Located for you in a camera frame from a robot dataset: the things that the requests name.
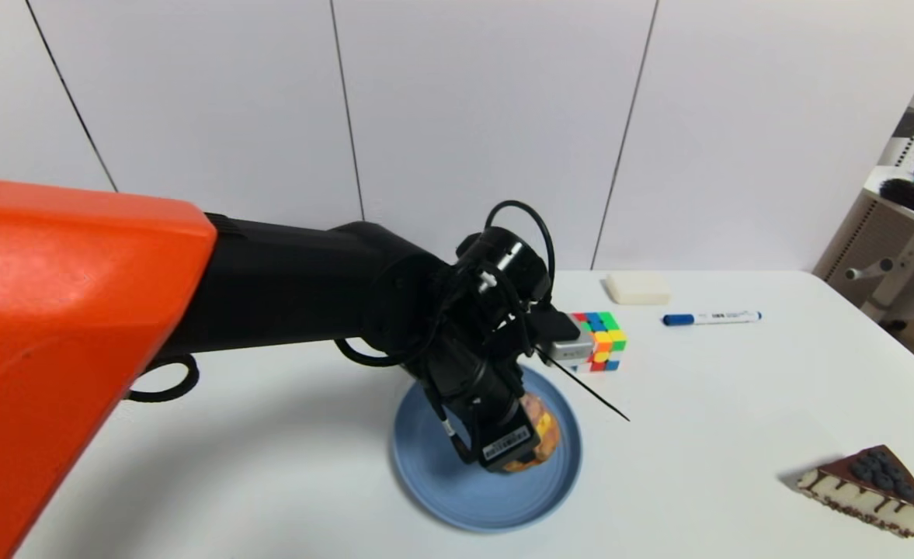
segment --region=orange robot casing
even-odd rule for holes
[[[0,181],[0,557],[179,323],[216,234],[186,202]]]

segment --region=blue marker cap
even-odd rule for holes
[[[694,314],[665,314],[663,315],[663,325],[665,326],[685,326],[694,325]]]

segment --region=bread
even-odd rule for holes
[[[539,396],[527,392],[525,396],[521,397],[520,402],[539,435],[539,445],[532,450],[535,460],[527,461],[527,463],[518,460],[510,461],[506,464],[506,471],[528,470],[528,468],[544,463],[553,456],[554,450],[560,443],[560,424]]]

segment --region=food item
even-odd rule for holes
[[[506,471],[522,471],[534,467],[536,464],[542,464],[553,456],[553,450],[557,449],[557,443],[560,442],[560,425],[552,411],[546,407],[546,404],[534,393],[527,392],[520,398],[525,413],[529,416],[529,421],[539,435],[539,445],[532,450],[534,459],[525,461],[513,460],[506,464]]]
[[[914,536],[914,477],[888,446],[873,446],[809,470],[798,489],[865,523],[900,537]]]

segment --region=black robot arm segment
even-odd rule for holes
[[[539,436],[520,406],[516,359],[580,332],[550,304],[551,273],[516,234],[489,225],[441,259],[384,227],[314,231],[209,214],[215,250],[159,362],[203,351],[336,340],[364,365],[403,365],[419,382],[466,463],[500,470],[529,461]],[[386,355],[362,355],[364,341]],[[463,441],[447,411],[467,428]]]
[[[371,223],[315,231],[208,217],[215,251],[159,356],[348,337],[401,352],[421,341],[449,273]]]

